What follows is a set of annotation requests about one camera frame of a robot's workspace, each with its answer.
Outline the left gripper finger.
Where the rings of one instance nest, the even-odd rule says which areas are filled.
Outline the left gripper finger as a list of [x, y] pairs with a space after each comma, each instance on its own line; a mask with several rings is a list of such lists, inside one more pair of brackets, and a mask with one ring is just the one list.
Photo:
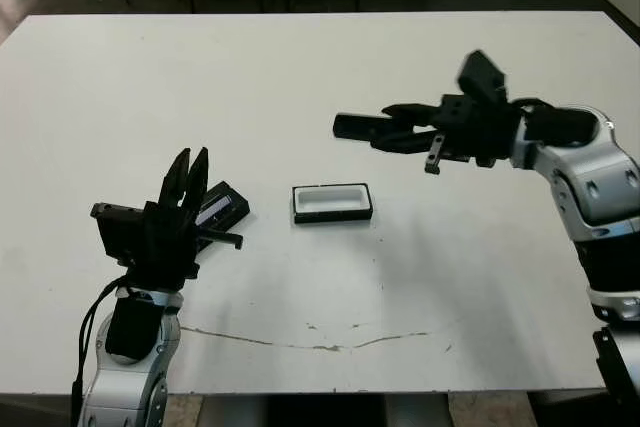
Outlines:
[[207, 192], [208, 183], [208, 149], [202, 147], [189, 168], [186, 177], [184, 197], [181, 208], [195, 219], [200, 212], [202, 200]]
[[160, 195], [160, 203], [179, 203], [186, 190], [190, 165], [190, 149], [184, 148], [174, 159], [164, 176]]

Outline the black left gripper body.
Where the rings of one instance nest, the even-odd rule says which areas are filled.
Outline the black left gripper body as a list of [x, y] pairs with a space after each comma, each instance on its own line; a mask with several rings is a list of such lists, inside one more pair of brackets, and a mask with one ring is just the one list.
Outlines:
[[195, 279], [203, 242], [231, 244], [243, 237], [200, 227], [180, 206], [148, 201], [142, 208], [96, 203], [91, 217], [98, 225], [107, 256], [126, 269], [126, 282], [145, 290], [178, 292]]

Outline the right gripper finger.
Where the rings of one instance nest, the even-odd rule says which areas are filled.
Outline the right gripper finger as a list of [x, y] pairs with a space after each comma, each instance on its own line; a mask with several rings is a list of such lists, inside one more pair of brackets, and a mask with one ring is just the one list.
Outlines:
[[420, 103], [400, 103], [387, 106], [382, 113], [396, 122], [432, 123], [440, 108]]
[[398, 153], [417, 154], [428, 152], [436, 136], [436, 131], [409, 132], [401, 131], [383, 135], [372, 140], [372, 147], [376, 150]]

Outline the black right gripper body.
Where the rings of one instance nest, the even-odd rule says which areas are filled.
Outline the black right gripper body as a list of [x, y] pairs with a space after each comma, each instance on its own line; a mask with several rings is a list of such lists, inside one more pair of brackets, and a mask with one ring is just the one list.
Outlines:
[[491, 168], [507, 159], [522, 113], [509, 102], [483, 103], [468, 95], [446, 94], [429, 117], [435, 128], [424, 170], [439, 173], [441, 160]]

